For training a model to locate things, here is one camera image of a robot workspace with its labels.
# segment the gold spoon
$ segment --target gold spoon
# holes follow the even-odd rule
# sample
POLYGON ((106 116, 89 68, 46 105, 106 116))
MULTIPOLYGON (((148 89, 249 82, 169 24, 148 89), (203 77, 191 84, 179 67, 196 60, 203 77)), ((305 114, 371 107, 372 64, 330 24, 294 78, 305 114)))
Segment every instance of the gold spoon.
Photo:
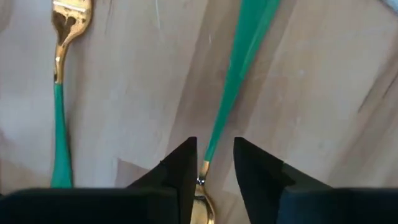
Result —
POLYGON ((215 223, 215 209, 205 190, 206 175, 229 112, 232 110, 240 86, 256 56, 264 34, 274 18, 279 2, 280 0, 242 0, 224 93, 205 160, 197 179, 191 224, 215 223))
POLYGON ((52 24, 57 31, 54 68, 55 159, 51 187, 73 187, 72 164, 63 112, 63 66, 72 40, 82 34, 92 17, 91 0, 53 0, 52 24))

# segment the green handle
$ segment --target green handle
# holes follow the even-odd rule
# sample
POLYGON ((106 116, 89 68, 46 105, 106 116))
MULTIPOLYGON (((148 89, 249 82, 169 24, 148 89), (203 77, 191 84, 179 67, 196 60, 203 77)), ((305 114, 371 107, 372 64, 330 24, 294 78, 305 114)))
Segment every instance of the green handle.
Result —
POLYGON ((63 85, 54 84, 55 159, 51 187, 72 188, 72 167, 63 113, 63 85))
POLYGON ((239 89, 279 7, 280 0, 242 0, 224 93, 205 160, 211 162, 239 89))

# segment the wooden table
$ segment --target wooden table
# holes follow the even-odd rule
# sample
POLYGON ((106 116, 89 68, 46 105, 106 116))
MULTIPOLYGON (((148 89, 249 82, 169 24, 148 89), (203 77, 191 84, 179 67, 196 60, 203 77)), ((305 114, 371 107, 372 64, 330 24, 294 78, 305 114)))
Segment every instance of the wooden table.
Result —
MULTIPOLYGON (((70 48, 75 183, 124 187, 189 136, 210 138, 239 12, 233 0, 96 0, 70 48)), ((48 187, 51 3, 0 0, 0 187, 48 187)), ((398 185, 398 17, 377 0, 283 0, 207 187, 218 223, 248 223, 232 144, 244 136, 332 186, 398 185)))

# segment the wooden surface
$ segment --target wooden surface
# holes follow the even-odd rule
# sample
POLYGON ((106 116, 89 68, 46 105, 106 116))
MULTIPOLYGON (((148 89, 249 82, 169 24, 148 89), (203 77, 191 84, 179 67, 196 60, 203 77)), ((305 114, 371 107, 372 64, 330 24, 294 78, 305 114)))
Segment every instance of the wooden surface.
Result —
MULTIPOLYGON (((95 1, 65 72, 77 186, 124 187, 189 136, 203 157, 239 5, 95 1)), ((50 10, 43 0, 0 0, 2 193, 50 183, 50 10)), ((235 136, 335 187, 397 187, 397 74, 398 17, 377 0, 283 0, 206 183, 218 223, 248 223, 235 136)))

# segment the gold fork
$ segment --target gold fork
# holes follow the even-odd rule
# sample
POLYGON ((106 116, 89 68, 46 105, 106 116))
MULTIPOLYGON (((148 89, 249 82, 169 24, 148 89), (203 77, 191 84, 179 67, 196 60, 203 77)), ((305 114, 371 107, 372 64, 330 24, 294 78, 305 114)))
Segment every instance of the gold fork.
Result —
POLYGON ((63 66, 72 40, 84 33, 92 17, 91 0, 53 0, 52 24, 57 31, 54 68, 55 159, 51 187, 73 187, 72 163, 63 112, 63 66))

